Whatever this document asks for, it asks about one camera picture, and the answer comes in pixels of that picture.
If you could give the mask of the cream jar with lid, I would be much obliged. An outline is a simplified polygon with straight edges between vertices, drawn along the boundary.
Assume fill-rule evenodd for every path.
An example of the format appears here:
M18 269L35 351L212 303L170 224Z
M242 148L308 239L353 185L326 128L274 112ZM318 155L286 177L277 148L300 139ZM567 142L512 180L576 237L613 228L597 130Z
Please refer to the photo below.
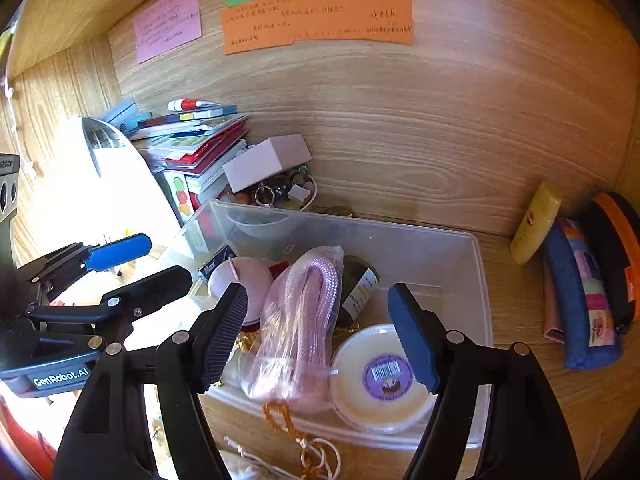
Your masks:
M416 426L436 401L414 376L392 324L364 328L341 344L329 388L340 419L370 434L398 434Z

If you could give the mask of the pink round compact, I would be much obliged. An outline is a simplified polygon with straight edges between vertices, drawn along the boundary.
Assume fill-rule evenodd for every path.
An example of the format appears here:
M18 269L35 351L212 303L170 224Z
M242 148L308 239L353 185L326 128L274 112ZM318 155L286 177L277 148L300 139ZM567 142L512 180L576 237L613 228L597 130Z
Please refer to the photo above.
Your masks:
M262 260L250 257L234 257L226 260L213 270L208 280L209 295L220 299L232 283L239 283L246 290L247 311L243 325L250 326L258 323L266 296L273 283L268 266Z

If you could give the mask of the green spray bottle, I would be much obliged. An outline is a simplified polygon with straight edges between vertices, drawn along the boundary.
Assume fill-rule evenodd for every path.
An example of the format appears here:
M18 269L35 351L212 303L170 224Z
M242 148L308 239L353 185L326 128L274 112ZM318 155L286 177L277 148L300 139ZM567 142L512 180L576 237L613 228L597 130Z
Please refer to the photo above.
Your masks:
M336 327L352 326L377 287L378 271L366 260L354 255L346 255L343 262L342 291Z

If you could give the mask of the red and gold pouch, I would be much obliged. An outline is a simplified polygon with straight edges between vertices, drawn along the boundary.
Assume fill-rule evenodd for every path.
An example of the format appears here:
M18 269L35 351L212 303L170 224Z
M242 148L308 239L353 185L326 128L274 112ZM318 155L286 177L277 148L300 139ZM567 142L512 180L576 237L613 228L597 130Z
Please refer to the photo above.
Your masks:
M286 261L270 263L261 261L260 264L268 270L271 281L274 281L290 266ZM250 316L250 319L243 325L241 333L238 336L238 348L241 352L249 352L259 344L260 316L262 315L262 310L258 309L257 304L255 304L254 309L247 309L247 314Z

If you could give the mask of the white cloth pouch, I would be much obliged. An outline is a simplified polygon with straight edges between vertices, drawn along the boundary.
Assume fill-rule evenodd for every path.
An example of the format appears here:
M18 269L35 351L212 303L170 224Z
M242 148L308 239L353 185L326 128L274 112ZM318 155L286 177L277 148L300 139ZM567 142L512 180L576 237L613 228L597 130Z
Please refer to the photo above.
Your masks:
M228 446L229 451L220 451L220 456L232 479L299 480L302 478L302 476L296 476L296 474L291 474L285 469L266 463L257 455L248 452L243 445L240 445L228 436L224 436L224 444Z

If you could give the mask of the fruit pattern box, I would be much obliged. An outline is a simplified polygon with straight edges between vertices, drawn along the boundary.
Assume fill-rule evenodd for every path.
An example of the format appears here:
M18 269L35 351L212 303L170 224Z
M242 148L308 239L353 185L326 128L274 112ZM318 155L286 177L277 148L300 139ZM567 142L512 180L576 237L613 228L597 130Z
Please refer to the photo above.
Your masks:
M184 226L194 215L191 196L186 183L186 177L182 172L165 170L163 178L169 188L171 203L175 206L180 224Z

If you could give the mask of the pink wallet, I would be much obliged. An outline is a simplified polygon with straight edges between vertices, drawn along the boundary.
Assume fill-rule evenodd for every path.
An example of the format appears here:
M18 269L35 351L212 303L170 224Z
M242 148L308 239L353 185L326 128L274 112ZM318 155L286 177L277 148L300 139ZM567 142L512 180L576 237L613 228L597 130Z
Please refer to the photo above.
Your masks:
M564 330L560 309L556 303L555 289L547 263L542 264L544 271L544 338L564 344Z

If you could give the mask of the blue patchwork pencil case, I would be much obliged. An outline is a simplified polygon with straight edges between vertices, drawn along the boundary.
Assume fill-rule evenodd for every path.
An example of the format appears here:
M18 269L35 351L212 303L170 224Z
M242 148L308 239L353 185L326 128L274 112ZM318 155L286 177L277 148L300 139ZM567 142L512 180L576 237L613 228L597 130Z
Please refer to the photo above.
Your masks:
M564 366L597 370L623 354L600 269L580 225L555 219L542 243L564 330Z

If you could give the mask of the stack of books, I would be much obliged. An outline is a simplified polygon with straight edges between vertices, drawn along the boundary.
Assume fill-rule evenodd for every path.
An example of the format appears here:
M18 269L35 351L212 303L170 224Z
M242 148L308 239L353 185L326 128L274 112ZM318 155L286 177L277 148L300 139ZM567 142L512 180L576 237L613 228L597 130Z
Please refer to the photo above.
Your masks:
M194 208L222 174L220 166L242 150L249 119L232 104L173 100L166 114L154 115L140 112L134 100L126 99L99 122L89 122L86 137L95 151L133 148L163 180L165 170L182 172Z

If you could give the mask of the clear plastic storage bin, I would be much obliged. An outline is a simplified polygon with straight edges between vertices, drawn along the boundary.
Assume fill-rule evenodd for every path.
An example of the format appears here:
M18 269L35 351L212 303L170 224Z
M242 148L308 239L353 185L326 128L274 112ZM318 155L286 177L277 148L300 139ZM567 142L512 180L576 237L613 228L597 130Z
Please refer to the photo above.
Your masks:
M358 330L337 337L334 354L360 330L392 324L387 294L397 283L406 284L420 307L435 313L447 330L458 330L480 346L494 343L480 248L471 234L212 200L194 214L162 258L198 273L200 266L224 245L231 246L239 257L268 263L294 262L309 249L340 246L346 255L372 264L380 278L378 287L359 315ZM331 441L413 451L431 414L398 434L370 434L340 419L329 394L321 410L295 413L293 422L306 434Z

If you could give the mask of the white bowl of trinkets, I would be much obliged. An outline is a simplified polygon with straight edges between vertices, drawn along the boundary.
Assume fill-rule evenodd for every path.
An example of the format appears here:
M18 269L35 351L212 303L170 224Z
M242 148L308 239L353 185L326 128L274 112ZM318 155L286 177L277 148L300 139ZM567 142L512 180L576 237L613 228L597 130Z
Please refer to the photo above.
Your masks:
M269 209L305 211L317 195L318 185L310 167L302 165L252 184L240 192L232 192L227 185L218 200Z

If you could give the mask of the small white box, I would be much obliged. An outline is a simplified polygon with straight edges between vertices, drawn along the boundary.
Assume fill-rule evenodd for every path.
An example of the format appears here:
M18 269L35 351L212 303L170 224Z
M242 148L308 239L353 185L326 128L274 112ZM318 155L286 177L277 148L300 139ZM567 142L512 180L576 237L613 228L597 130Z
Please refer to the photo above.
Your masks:
M253 145L224 164L224 175L233 193L241 192L275 174L312 159L301 134L274 136Z

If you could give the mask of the yellow cosmetic tube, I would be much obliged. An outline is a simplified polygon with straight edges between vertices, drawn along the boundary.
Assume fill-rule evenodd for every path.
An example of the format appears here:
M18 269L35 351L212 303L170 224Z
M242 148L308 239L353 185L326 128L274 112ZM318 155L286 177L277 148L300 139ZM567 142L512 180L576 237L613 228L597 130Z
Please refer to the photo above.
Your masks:
M562 204L558 190L542 181L525 211L510 244L510 256L517 264L530 260L547 237Z

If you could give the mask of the black orange round case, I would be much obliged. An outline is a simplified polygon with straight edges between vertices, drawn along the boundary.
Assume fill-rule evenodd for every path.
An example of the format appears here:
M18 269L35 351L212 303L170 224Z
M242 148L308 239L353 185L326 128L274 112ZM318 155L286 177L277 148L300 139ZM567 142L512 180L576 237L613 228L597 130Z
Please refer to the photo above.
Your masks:
M639 215L615 192L593 196L580 217L599 266L614 328L626 334L639 321Z

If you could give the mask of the pink sticky note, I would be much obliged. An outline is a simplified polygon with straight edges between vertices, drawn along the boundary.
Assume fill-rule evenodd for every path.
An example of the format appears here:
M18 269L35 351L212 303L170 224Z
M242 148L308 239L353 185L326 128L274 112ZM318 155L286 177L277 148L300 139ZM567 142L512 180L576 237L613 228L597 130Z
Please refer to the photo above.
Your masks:
M132 19L139 64L201 38L198 0L157 0Z

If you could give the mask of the orange sticky note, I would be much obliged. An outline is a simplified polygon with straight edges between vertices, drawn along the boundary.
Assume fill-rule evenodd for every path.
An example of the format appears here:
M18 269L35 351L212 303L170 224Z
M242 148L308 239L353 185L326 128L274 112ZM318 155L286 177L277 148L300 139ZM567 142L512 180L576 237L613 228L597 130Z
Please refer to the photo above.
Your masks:
M302 40L413 43L412 0L252 0L220 11L225 55Z

